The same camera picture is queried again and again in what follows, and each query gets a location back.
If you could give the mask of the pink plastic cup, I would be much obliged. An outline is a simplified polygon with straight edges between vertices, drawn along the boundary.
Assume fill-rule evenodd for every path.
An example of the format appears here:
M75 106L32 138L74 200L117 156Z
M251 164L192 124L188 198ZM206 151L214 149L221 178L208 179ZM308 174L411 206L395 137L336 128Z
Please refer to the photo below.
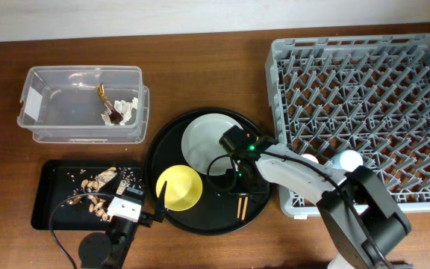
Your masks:
M310 160L310 161L312 161L312 162L314 162L314 163L319 163L319 161L318 161L318 159L314 156L314 155L311 155L311 154L302 154L302 157L303 158L306 158L306 159L308 159L308 160Z

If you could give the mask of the yellow bowl with food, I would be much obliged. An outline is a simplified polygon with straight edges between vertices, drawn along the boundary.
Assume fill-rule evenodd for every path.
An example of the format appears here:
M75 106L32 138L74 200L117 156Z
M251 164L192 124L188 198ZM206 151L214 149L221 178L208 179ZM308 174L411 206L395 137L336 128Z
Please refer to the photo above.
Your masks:
M201 198L203 184L200 175L185 165L171 166L160 174L156 182L157 197L166 183L164 204L171 211L186 211Z

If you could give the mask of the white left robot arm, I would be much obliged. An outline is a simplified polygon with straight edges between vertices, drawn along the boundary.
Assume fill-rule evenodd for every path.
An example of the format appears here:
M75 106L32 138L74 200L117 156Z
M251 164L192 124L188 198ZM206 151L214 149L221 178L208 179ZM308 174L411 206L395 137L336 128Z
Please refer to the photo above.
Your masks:
M145 194L135 188L126 188L122 194L110 194L107 215L111 217L105 232L93 232L79 245L78 256L82 268L121 268L134 241L139 226L151 227L163 222L166 214L163 183L160 196L152 213L143 210Z

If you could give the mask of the blue plastic cup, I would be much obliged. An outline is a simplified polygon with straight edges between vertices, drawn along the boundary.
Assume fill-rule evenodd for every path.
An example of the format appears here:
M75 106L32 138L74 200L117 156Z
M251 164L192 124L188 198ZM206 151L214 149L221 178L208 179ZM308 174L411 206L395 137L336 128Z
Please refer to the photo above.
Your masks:
M334 169L354 171L357 167L364 164L364 160L358 152L352 149L344 150L330 159Z

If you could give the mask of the white tissue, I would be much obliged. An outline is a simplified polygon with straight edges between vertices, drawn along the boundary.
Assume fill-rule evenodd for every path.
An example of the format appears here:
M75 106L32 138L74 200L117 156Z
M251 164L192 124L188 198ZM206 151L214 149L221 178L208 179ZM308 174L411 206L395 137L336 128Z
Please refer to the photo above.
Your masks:
M127 102L125 100L116 100L113 106L113 110L109 109L108 111L104 112L101 117L106 126L114 126L116 125L116 123L110 119L110 116L113 112L117 112L121 116L121 118L119 118L118 125L124 126L131 120L133 115L136 114L137 106L137 97L134 97L130 102Z

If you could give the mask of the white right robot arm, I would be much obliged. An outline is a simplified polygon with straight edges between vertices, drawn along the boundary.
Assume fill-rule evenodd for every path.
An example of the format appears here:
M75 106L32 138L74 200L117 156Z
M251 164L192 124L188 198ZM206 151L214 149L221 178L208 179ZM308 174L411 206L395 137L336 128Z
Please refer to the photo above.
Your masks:
M365 166L352 172L304 158L270 136L255 136L238 126L219 144L253 194L255 180L284 186L313 203L337 256L330 268L392 268L387 254L410 232L411 224L376 173Z

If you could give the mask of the gold snack wrapper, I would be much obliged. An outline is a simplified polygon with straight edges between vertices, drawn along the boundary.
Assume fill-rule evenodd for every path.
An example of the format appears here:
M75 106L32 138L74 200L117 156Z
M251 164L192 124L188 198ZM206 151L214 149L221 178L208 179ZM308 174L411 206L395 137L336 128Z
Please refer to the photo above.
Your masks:
M106 112L107 112L107 115L109 117L110 122L115 124L115 125L119 125L123 120L123 116L110 103L108 96L105 93L104 85L99 84L98 86L96 86L96 91L97 91L97 94L99 95L99 98L101 99L103 105L106 108Z

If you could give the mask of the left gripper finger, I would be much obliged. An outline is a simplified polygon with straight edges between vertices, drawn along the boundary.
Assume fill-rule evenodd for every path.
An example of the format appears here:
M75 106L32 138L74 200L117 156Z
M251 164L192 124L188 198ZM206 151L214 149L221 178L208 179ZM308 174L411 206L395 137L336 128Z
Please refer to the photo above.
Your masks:
M155 205L155 212L153 214L153 221L156 221L159 223L163 222L166 214L166 206L165 206L166 187L167 187L167 181L165 181L162 185L161 192L158 197L158 201Z
M114 178L104 184L102 187L102 193L116 195L120 182L124 179L124 176L125 170L120 170Z

